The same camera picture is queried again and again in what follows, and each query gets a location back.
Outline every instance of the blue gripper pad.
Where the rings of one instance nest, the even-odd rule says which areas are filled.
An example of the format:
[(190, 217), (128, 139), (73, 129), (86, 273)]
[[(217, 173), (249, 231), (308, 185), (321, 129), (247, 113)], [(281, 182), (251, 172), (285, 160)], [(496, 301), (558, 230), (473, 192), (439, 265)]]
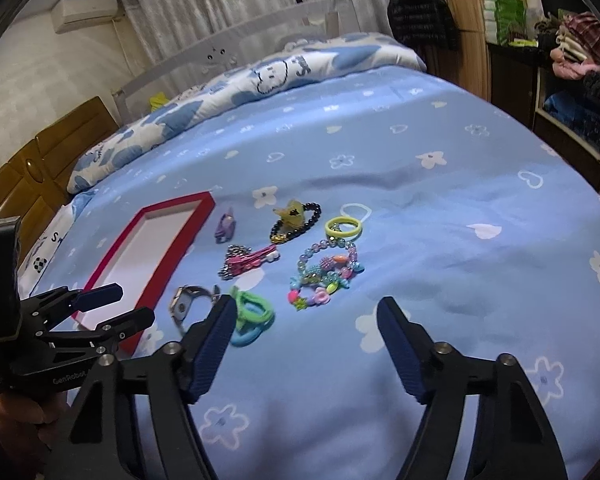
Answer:
[(189, 395), (193, 399), (206, 394), (211, 388), (229, 339), (234, 333), (237, 316), (234, 298), (221, 296), (203, 321), (205, 325), (208, 324), (208, 328), (193, 360), (192, 381), (189, 385)]
[(72, 302), (74, 311), (87, 312), (122, 299), (122, 287), (117, 283), (84, 290)]
[(425, 404), (427, 389), (422, 379), (421, 362), (426, 358), (429, 349), (425, 351), (426, 341), (411, 341), (408, 337), (408, 333), (411, 332), (409, 325), (414, 327), (419, 325), (409, 323), (394, 298), (391, 297), (382, 298), (378, 303), (376, 320), (386, 349), (389, 351), (398, 377), (402, 381), (402, 386), (419, 403)]

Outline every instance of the green hair tie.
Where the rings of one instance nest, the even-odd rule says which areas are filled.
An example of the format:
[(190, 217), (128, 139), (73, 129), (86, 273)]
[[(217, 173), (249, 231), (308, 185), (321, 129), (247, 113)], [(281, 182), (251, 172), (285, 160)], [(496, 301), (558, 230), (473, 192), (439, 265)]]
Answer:
[[(234, 298), (238, 309), (238, 317), (235, 322), (235, 327), (238, 330), (242, 330), (245, 323), (264, 324), (269, 322), (273, 317), (273, 307), (269, 301), (261, 296), (247, 290), (240, 290), (235, 285), (229, 290), (229, 295)], [(262, 313), (259, 314), (255, 309), (247, 307), (248, 303), (259, 307)]]

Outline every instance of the wooden wardrobe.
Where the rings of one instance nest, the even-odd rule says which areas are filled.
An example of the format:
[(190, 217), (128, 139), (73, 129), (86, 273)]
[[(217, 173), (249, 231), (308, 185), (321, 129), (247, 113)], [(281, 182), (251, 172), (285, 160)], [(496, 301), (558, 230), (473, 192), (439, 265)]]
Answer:
[(446, 0), (460, 30), (460, 50), (427, 47), (429, 73), (491, 100), (491, 67), (484, 35), (482, 0)]

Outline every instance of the yellow hair tie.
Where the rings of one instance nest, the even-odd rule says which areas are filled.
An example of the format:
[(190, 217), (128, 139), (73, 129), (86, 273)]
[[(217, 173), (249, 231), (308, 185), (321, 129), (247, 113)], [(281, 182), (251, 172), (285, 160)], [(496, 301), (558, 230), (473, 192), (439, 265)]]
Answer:
[[(334, 228), (338, 227), (340, 224), (353, 225), (353, 229), (351, 231), (336, 231)], [(336, 216), (336, 218), (332, 218), (324, 225), (324, 230), (327, 233), (327, 236), (333, 238), (354, 237), (358, 236), (362, 231), (362, 222), (351, 216)]]

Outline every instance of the purple hair clip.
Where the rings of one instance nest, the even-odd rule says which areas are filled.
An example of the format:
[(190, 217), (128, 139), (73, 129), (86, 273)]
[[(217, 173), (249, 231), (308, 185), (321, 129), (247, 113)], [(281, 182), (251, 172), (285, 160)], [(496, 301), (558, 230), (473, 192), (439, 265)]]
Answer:
[(222, 215), (222, 218), (218, 222), (216, 228), (216, 243), (222, 244), (228, 242), (234, 237), (235, 231), (235, 218), (233, 208), (229, 208), (226, 213)]

